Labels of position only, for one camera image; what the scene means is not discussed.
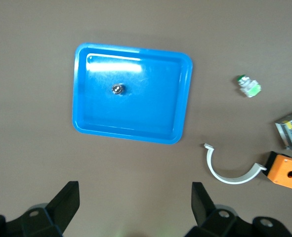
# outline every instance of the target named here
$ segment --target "gray table surface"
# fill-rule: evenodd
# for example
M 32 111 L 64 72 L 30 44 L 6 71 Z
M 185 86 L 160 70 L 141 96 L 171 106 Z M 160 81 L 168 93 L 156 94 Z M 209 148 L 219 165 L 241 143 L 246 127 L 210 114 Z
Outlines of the gray table surface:
M 83 42 L 181 51 L 194 69 L 182 139 L 161 145 L 72 126 L 74 52 Z M 245 98 L 234 78 L 263 91 Z M 226 185 L 284 150 L 274 121 L 292 112 L 292 0 L 0 0 L 0 213 L 48 202 L 69 181 L 81 205 L 66 237 L 182 237 L 195 224 L 191 183 L 246 221 L 292 232 L 292 189 L 263 174 Z

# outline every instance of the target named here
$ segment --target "orange block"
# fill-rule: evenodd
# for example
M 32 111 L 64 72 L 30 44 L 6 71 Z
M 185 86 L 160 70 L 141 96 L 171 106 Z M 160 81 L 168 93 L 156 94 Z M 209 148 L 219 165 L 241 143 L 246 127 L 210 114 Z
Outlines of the orange block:
M 271 155 L 263 173 L 275 184 L 292 189 L 292 158 L 275 152 Z

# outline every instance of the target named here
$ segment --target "green and white connector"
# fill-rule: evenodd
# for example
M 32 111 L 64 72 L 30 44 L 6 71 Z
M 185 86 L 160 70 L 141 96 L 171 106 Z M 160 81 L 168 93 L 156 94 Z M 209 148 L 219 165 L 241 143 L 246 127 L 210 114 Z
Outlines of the green and white connector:
M 237 82 L 241 87 L 240 90 L 249 98 L 256 96 L 261 91 L 261 85 L 246 75 L 238 77 Z

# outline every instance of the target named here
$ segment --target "blue tray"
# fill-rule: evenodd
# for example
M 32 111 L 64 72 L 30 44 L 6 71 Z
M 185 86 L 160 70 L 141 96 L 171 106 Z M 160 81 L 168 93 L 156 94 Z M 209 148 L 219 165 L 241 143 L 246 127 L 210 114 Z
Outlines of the blue tray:
M 81 44 L 73 125 L 87 134 L 174 144 L 182 136 L 191 73 L 184 53 Z

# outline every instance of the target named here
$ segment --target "white c-shaped plastic part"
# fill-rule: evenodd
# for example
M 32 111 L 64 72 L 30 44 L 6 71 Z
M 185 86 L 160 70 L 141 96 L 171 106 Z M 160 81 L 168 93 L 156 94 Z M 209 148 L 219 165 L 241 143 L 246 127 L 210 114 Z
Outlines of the white c-shaped plastic part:
M 226 183 L 226 184 L 243 184 L 246 183 L 248 181 L 250 181 L 251 179 L 253 179 L 255 176 L 258 175 L 258 173 L 260 173 L 262 170 L 267 170 L 266 167 L 264 167 L 261 164 L 258 163 L 254 163 L 253 167 L 243 176 L 240 176 L 238 178 L 225 178 L 220 176 L 219 174 L 217 174 L 214 169 L 213 166 L 211 165 L 211 155 L 213 154 L 214 151 L 214 147 L 212 147 L 211 145 L 205 143 L 204 147 L 208 150 L 207 151 L 207 156 L 206 156 L 206 160 L 207 160 L 207 165 L 209 167 L 209 170 L 211 171 L 212 175 L 218 179 L 219 181 Z

